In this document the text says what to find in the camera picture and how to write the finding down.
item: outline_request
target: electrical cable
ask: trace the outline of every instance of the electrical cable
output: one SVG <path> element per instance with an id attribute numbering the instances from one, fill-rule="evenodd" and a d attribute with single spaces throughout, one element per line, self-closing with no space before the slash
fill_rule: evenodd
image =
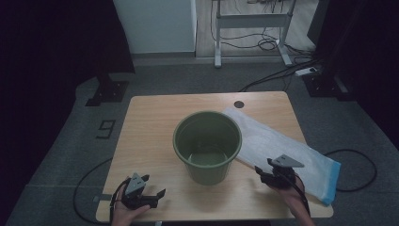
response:
<path id="1" fill-rule="evenodd" d="M 295 73 L 295 71 L 303 69 L 303 68 L 306 68 L 306 67 L 309 67 L 310 65 L 316 64 L 319 61 L 320 61 L 319 59 L 313 59 L 313 60 L 310 60 L 310 61 L 307 61 L 307 62 L 304 62 L 304 63 L 300 63 L 300 64 L 297 64 L 297 65 L 294 65 L 294 67 L 292 67 L 292 68 L 287 68 L 287 69 L 284 69 L 282 71 L 269 74 L 268 76 L 266 76 L 264 78 L 261 78 L 259 80 L 254 81 L 254 82 L 251 82 L 250 84 L 248 84 L 245 87 L 243 87 L 242 89 L 240 89 L 238 92 L 247 91 L 248 88 L 250 88 L 252 86 L 255 86 L 255 85 L 259 85 L 259 84 L 264 83 L 264 82 L 268 82 L 268 81 L 271 81 L 271 80 L 274 80 L 274 79 L 283 78 L 283 77 L 287 77 L 287 76 L 293 75 Z"/>
<path id="2" fill-rule="evenodd" d="M 295 63 L 295 64 L 300 64 L 300 63 L 298 63 L 296 60 L 297 60 L 297 59 L 301 59 L 301 58 L 312 60 L 312 57 L 311 57 L 311 56 L 294 56 L 294 63 Z"/>
<path id="3" fill-rule="evenodd" d="M 282 81 L 284 82 L 284 88 L 282 89 L 283 91 L 287 92 L 288 88 L 289 88 L 290 85 L 291 85 L 291 81 L 292 81 L 292 80 L 293 80 L 293 77 L 292 77 L 292 76 L 289 76 L 288 83 L 286 83 L 286 82 L 285 82 L 285 76 L 282 78 Z"/>
<path id="4" fill-rule="evenodd" d="M 370 181 L 366 182 L 364 185 L 356 187 L 356 188 L 352 188 L 352 189 L 341 189 L 337 187 L 337 191 L 341 191 L 341 192 L 354 192 L 354 191 L 359 191 L 362 190 L 363 188 L 365 188 L 366 186 L 369 186 L 372 182 L 375 181 L 375 178 L 377 176 L 377 167 L 375 165 L 375 163 L 373 162 L 373 160 L 371 158 L 369 158 L 366 154 L 361 153 L 359 151 L 356 150 L 352 150 L 352 149 L 340 149 L 340 150 L 336 150 L 336 151 L 332 151 L 329 153 L 325 153 L 324 156 L 329 156 L 332 155 L 334 153 L 341 153 L 341 152 L 350 152 L 350 153 L 357 153 L 360 154 L 361 156 L 363 156 L 364 158 L 366 158 L 372 165 L 373 165 L 373 169 L 374 169 L 374 174 L 372 179 L 370 179 Z"/>
<path id="5" fill-rule="evenodd" d="M 79 210 L 77 209 L 77 205 L 76 205 L 76 194 L 77 194 L 77 190 L 79 188 L 79 186 L 82 184 L 82 182 L 97 168 L 99 168 L 100 166 L 102 166 L 103 164 L 109 162 L 112 160 L 111 158 L 106 159 L 104 162 L 100 163 L 99 165 L 97 165 L 96 167 L 94 167 L 93 169 L 91 169 L 89 172 L 86 173 L 86 175 L 84 177 L 82 177 L 82 179 L 80 179 L 79 183 L 77 184 L 75 190 L 73 191 L 73 210 L 76 213 L 76 215 L 84 220 L 87 223 L 92 223 L 92 224 L 97 224 L 97 225 L 109 225 L 109 222 L 100 222 L 100 221 L 93 221 L 91 219 L 85 218 L 82 214 L 80 214 Z"/>
<path id="6" fill-rule="evenodd" d="M 234 6 L 235 6 L 235 9 L 237 9 L 237 11 L 238 11 L 240 14 L 242 14 L 241 11 L 240 11 L 240 9 L 238 9 L 238 7 L 237 7 L 237 0 L 234 0 Z"/>
<path id="7" fill-rule="evenodd" d="M 270 6 L 271 6 L 271 11 L 272 11 L 272 13 L 273 13 L 273 12 L 274 12 L 274 8 L 275 8 L 275 6 L 276 6 L 276 4 L 277 4 L 277 0 L 274 1 L 274 4 L 273 4 L 272 2 L 271 2 L 271 3 L 266 3 L 266 6 L 263 8 L 263 12 L 266 12 L 266 9 L 267 9 L 267 7 L 269 6 L 269 4 L 270 4 Z M 237 8 L 236 2 L 235 2 L 235 7 L 236 7 L 236 9 L 241 13 L 241 11 Z M 283 1 L 281 1 L 280 13 L 282 13 L 282 9 L 283 9 Z M 213 31 L 213 29 L 212 29 L 212 27 L 213 27 L 213 19 L 212 19 L 212 18 L 213 18 L 213 17 L 212 17 L 213 12 L 214 12 L 214 3 L 213 3 L 213 1 L 211 1 L 211 36 L 212 36 L 212 39 L 213 39 L 213 40 L 216 40 L 216 39 L 215 39 L 215 36 L 214 36 L 214 31 Z M 257 43 L 256 45 L 250 45 L 250 46 L 237 46 L 237 45 L 234 45 L 234 44 L 225 42 L 225 41 L 221 41 L 220 43 L 221 43 L 221 44 L 226 44 L 226 45 L 232 46 L 232 47 L 237 48 L 237 49 L 252 49 L 252 48 L 257 48 L 257 47 L 259 47 L 259 48 L 260 48 L 261 50 L 263 50 L 263 51 L 272 51 L 272 50 L 275 50 L 275 49 L 277 48 L 277 44 L 275 43 L 276 38 L 274 38 L 274 37 L 272 37 L 272 36 L 269 36 L 269 35 L 265 35 L 265 34 L 264 34 L 265 31 L 266 31 L 266 28 L 263 29 L 263 33 L 262 33 L 262 34 L 254 33 L 254 34 L 249 34 L 249 35 L 240 36 L 240 37 L 233 37 L 233 38 L 225 38 L 225 37 L 220 36 L 220 39 L 221 39 L 221 40 L 239 40 L 239 39 L 243 39 L 243 38 L 247 38 L 247 37 L 251 37 L 251 36 L 262 36 L 262 39 L 259 40 L 258 43 Z M 265 47 L 263 47 L 265 44 L 271 45 L 270 48 L 265 48 Z M 299 49 L 294 48 L 294 47 L 291 46 L 291 45 L 288 45 L 287 43 L 284 43 L 284 45 L 288 48 L 288 50 L 289 50 L 290 52 L 295 53 L 295 54 L 304 55 L 304 56 L 309 56 L 309 57 L 312 56 L 312 55 L 314 54 L 313 51 L 299 50 Z"/>
<path id="8" fill-rule="evenodd" d="M 124 185 L 127 185 L 130 182 L 130 180 L 131 178 L 128 178 L 124 180 L 122 183 L 120 183 L 117 190 L 112 195 L 111 203 L 109 203 L 109 222 L 112 222 L 112 220 L 114 219 L 115 202 L 117 201 L 118 192 L 120 191 L 120 188 Z"/>

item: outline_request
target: white cabinet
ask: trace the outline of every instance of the white cabinet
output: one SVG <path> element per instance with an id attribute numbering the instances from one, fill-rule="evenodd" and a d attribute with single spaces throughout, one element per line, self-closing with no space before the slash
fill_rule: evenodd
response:
<path id="1" fill-rule="evenodd" d="M 194 53 L 195 0 L 114 0 L 131 54 Z"/>

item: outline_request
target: black stand base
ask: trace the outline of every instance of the black stand base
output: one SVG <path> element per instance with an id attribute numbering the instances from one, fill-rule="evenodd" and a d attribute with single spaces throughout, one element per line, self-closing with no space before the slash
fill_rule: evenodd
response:
<path id="1" fill-rule="evenodd" d="M 86 106 L 99 106 L 101 103 L 120 103 L 129 85 L 127 81 L 107 82 L 100 84 L 94 97 L 89 99 Z"/>
<path id="2" fill-rule="evenodd" d="M 339 101 L 354 101 L 346 88 L 340 87 L 336 81 L 327 83 L 323 75 L 305 75 L 302 79 L 311 97 L 335 97 Z"/>

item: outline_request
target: folded towel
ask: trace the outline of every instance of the folded towel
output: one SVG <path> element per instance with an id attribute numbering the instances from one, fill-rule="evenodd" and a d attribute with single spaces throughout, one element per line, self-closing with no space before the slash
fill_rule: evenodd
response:
<path id="1" fill-rule="evenodd" d="M 304 168 L 294 168 L 305 184 L 305 192 L 312 194 L 325 205 L 334 201 L 341 167 L 339 162 L 253 120 L 241 111 L 229 107 L 223 113 L 230 116 L 240 127 L 243 142 L 237 155 L 239 160 L 271 173 L 272 167 L 267 164 L 266 159 L 275 159 L 286 154 L 305 165 Z"/>

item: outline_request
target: wooden table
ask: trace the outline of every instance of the wooden table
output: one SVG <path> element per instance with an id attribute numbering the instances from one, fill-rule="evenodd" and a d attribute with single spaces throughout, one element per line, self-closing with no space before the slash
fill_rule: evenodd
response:
<path id="1" fill-rule="evenodd" d="M 262 184 L 251 167 L 233 160 L 223 182 L 201 186 L 191 180 L 173 150 L 173 132 L 184 117 L 201 110 L 223 111 L 236 101 L 244 103 L 239 110 L 258 122 L 305 142 L 282 91 L 136 96 L 129 105 L 103 194 L 113 194 L 127 176 L 137 172 L 150 175 L 144 195 L 167 190 L 158 208 L 137 221 L 293 218 L 279 195 Z M 331 206 L 312 196 L 308 199 L 313 218 L 332 216 Z M 100 201 L 96 218 L 109 220 L 109 201 Z"/>

